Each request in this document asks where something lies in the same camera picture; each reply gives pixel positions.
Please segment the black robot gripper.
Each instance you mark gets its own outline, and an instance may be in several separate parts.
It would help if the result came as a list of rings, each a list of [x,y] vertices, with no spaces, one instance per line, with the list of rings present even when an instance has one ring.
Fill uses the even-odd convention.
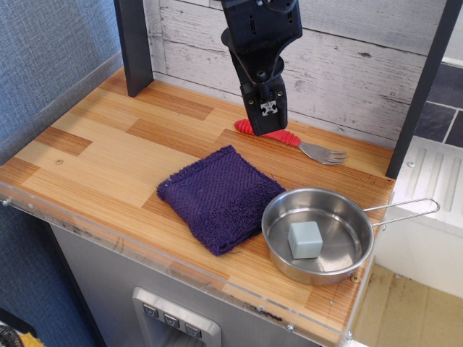
[[[242,84],[254,134],[286,129],[287,97],[280,76],[284,69],[280,55],[302,36],[299,2],[222,1],[221,5],[227,23],[222,43],[229,49]]]

